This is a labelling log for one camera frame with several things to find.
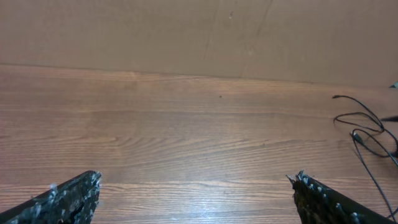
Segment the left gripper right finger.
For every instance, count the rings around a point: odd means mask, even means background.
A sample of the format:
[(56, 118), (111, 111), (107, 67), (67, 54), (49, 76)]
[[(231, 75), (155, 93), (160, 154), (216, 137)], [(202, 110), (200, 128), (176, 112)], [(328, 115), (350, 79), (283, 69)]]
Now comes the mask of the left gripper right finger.
[(287, 176), (303, 224), (394, 224), (392, 215), (382, 216), (300, 171)]

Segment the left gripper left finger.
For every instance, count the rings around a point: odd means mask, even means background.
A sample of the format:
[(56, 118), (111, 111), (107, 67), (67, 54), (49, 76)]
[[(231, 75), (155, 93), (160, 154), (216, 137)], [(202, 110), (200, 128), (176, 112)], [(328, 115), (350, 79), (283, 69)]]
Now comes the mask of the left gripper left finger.
[(102, 174), (88, 170), (1, 213), (1, 223), (90, 224), (99, 203)]

